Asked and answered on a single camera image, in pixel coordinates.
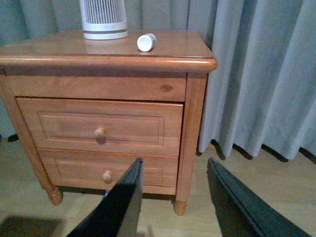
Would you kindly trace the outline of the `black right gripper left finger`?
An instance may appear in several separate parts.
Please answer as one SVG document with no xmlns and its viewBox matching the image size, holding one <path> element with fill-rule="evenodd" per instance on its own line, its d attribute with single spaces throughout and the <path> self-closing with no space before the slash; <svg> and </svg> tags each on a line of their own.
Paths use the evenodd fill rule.
<svg viewBox="0 0 316 237">
<path fill-rule="evenodd" d="M 143 159 L 137 158 L 69 237 L 135 237 L 143 197 Z"/>
</svg>

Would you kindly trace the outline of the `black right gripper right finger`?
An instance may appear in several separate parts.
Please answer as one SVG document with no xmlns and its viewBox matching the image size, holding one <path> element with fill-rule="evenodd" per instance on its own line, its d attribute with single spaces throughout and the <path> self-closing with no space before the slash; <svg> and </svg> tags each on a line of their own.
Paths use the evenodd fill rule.
<svg viewBox="0 0 316 237">
<path fill-rule="evenodd" d="M 270 207 L 213 158 L 208 159 L 207 178 L 222 236 L 310 236 Z"/>
</svg>

